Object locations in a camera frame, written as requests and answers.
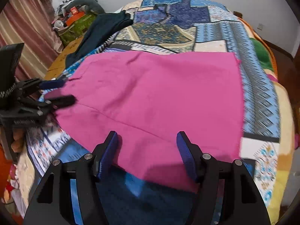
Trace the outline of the pink pants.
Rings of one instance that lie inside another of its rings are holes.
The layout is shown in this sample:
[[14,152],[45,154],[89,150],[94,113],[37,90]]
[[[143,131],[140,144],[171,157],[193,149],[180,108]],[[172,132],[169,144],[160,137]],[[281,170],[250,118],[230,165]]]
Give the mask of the pink pants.
[[121,137],[114,163],[139,179],[195,192],[176,145],[184,131],[221,161],[239,156],[244,99],[239,60],[229,52],[88,56],[45,99],[74,95],[56,111],[60,127],[92,151],[110,131]]

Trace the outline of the wooden lap desk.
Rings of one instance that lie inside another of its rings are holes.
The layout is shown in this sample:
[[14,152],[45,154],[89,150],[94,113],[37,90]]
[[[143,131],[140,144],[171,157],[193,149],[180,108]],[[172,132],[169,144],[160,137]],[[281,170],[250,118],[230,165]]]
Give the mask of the wooden lap desk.
[[66,48],[61,52],[61,54],[55,59],[50,68],[48,69],[44,79],[51,80],[57,78],[66,68],[66,57],[67,55],[73,53],[78,48],[79,44],[82,42],[83,36],[71,41]]

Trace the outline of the green fabric storage box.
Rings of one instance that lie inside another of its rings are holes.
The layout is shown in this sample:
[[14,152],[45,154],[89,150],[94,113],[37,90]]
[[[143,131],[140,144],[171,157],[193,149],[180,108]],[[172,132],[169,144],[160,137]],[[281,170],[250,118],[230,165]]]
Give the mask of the green fabric storage box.
[[88,12],[70,26],[58,29],[57,34],[60,37],[63,46],[66,47],[71,41],[78,39],[87,32],[96,17],[97,15],[95,13]]

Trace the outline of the blue patchwork bedspread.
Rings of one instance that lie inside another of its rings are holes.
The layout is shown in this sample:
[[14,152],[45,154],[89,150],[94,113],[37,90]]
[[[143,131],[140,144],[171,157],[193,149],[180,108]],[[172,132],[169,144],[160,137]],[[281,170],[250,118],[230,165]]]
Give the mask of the blue patchwork bedspread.
[[[63,76],[68,80],[88,56],[103,52],[233,53],[240,62],[244,99],[238,158],[246,165],[265,205],[269,205],[280,146],[279,102],[246,26],[225,6],[209,0],[139,0],[124,6],[122,11],[131,15],[133,24],[65,68]],[[55,117],[48,119],[42,127],[28,131],[27,151],[36,174],[42,176],[54,158],[72,160],[88,150],[72,139]],[[153,183],[139,179],[119,166],[117,169],[128,181],[143,181],[145,190]]]

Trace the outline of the striped pink curtain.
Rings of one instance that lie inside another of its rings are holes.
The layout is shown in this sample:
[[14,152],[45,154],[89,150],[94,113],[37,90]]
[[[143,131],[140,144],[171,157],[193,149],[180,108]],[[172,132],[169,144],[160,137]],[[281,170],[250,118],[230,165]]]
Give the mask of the striped pink curtain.
[[1,45],[24,43],[18,80],[43,78],[63,50],[53,20],[52,0],[8,0],[1,11]]

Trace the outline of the orange box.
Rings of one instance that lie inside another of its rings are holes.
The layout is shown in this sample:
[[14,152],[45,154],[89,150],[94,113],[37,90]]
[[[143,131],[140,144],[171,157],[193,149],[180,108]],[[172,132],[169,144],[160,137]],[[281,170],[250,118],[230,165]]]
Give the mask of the orange box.
[[70,26],[73,22],[77,21],[81,17],[83,17],[86,13],[85,12],[78,12],[75,15],[72,15],[70,18],[66,20],[66,25]]

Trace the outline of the dark teal folded garment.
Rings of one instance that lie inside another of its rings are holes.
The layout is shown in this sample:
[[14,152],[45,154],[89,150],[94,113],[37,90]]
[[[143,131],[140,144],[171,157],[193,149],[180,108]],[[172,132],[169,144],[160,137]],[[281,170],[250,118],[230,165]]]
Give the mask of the dark teal folded garment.
[[132,24],[131,15],[125,11],[98,15],[85,33],[76,51],[67,55],[66,68],[103,45],[113,34]]

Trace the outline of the grey neck pillow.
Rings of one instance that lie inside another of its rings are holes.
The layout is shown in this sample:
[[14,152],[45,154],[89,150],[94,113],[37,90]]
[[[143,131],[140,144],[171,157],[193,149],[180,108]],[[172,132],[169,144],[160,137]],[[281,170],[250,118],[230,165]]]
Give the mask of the grey neck pillow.
[[84,9],[85,12],[92,11],[96,14],[105,13],[104,9],[96,0],[73,0],[66,6],[66,11],[70,12],[73,7],[82,7],[87,6],[87,9]]

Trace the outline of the white wall socket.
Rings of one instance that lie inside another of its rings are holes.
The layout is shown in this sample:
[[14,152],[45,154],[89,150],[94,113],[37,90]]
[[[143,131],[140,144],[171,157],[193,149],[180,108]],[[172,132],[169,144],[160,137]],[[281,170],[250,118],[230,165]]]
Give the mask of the white wall socket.
[[262,30],[263,30],[263,27],[264,27],[264,25],[261,24],[261,23],[259,23],[258,26],[257,26],[257,29],[262,31]]

